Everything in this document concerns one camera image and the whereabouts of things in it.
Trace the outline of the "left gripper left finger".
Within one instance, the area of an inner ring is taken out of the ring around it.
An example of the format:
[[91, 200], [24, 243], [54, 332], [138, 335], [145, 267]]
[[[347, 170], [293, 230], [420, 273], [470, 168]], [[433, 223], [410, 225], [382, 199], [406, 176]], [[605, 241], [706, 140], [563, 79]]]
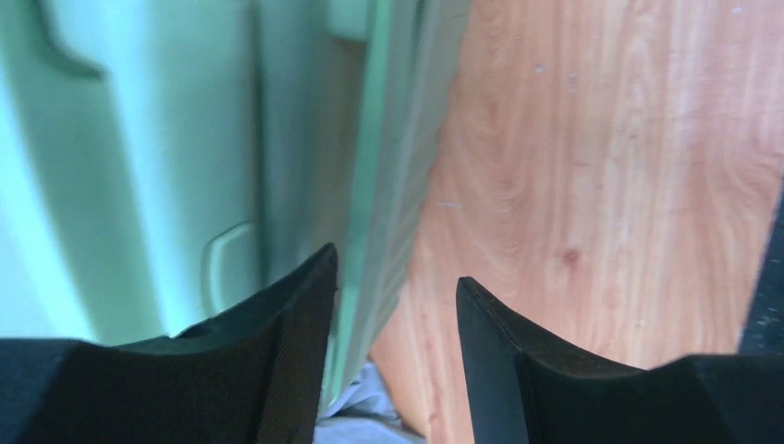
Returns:
[[311, 442], [337, 269], [337, 249], [326, 244], [175, 338], [116, 347], [3, 340], [2, 441]]

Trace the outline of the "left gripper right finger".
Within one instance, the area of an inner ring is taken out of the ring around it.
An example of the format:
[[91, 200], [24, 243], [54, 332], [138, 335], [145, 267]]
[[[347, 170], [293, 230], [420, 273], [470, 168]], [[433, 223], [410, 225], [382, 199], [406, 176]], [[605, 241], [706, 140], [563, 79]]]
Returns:
[[459, 341], [478, 443], [779, 443], [783, 360], [692, 354], [651, 370], [580, 348], [472, 277]]

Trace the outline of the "green suitcase blue lining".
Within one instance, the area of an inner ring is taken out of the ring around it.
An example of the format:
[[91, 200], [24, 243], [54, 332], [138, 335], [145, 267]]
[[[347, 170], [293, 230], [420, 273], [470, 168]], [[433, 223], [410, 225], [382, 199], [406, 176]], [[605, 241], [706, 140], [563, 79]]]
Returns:
[[320, 409], [398, 304], [467, 1], [5, 1], [1, 334], [175, 337], [331, 242]]

